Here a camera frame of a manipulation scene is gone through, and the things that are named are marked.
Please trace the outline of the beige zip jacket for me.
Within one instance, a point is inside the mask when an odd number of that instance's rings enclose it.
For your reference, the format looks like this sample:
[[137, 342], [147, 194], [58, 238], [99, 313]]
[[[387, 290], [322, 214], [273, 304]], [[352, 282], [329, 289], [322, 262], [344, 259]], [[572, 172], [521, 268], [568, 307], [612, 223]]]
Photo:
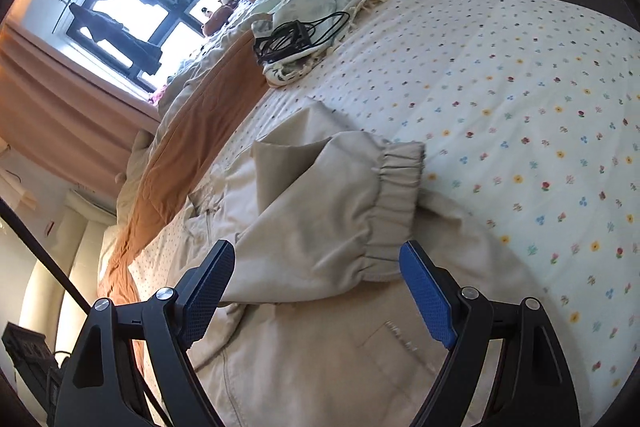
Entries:
[[[541, 289], [513, 249], [420, 184], [425, 147], [308, 104], [201, 185], [128, 270], [140, 298], [218, 239], [235, 266], [196, 377], [229, 426], [576, 426], [577, 393]], [[399, 268], [417, 241], [460, 286], [450, 350]]]

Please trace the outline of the floral white bed sheet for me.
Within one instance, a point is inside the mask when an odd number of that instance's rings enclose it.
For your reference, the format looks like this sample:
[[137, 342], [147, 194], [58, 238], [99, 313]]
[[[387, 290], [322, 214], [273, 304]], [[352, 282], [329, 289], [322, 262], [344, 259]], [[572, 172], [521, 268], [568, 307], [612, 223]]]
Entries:
[[532, 271], [597, 424], [639, 356], [638, 32], [554, 0], [387, 0], [267, 92], [189, 194], [314, 102], [424, 145], [421, 186]]

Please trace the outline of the plush toy on windowsill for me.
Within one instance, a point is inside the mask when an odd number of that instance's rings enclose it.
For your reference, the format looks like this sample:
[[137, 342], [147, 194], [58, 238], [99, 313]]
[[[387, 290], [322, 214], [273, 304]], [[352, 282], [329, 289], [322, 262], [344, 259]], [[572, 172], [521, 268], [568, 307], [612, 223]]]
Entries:
[[219, 0], [219, 6], [215, 11], [203, 6], [201, 11], [206, 16], [206, 22], [201, 26], [203, 36], [211, 37], [217, 31], [220, 31], [228, 22], [238, 4], [239, 0]]

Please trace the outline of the pink left curtain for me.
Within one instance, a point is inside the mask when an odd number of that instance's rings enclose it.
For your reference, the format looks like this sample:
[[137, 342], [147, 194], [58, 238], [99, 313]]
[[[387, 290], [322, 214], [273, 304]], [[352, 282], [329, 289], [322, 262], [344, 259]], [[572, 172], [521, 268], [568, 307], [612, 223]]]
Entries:
[[159, 124], [149, 103], [31, 32], [1, 26], [1, 138], [44, 170], [116, 197], [134, 139]]

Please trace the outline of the orange duvet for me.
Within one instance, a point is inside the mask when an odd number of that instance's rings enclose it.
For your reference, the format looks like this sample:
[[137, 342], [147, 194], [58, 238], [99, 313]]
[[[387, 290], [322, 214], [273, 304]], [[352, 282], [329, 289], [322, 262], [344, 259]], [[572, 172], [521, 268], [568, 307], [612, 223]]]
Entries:
[[224, 144], [267, 92], [253, 46], [253, 33], [242, 30], [176, 115], [165, 118], [166, 130], [142, 172], [126, 227], [117, 236], [99, 281], [101, 297], [116, 305], [139, 300], [129, 265], [174, 219]]

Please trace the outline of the beige blanket by window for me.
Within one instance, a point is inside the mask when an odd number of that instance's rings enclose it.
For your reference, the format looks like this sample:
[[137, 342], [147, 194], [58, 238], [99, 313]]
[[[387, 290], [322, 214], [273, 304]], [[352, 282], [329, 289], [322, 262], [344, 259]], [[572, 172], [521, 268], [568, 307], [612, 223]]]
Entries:
[[216, 32], [203, 44], [198, 53], [192, 54], [186, 64], [181, 65], [176, 75], [170, 76], [165, 87], [160, 89], [160, 98], [155, 104], [160, 115], [160, 125], [154, 132], [141, 130], [134, 138], [126, 170], [116, 176], [120, 192], [116, 198], [116, 218], [118, 223], [126, 221], [136, 197], [142, 172], [150, 159], [151, 152], [163, 135], [179, 109], [186, 104], [206, 75], [219, 62], [232, 43], [250, 29], [250, 18], [255, 10], [252, 6], [233, 15], [225, 28]]

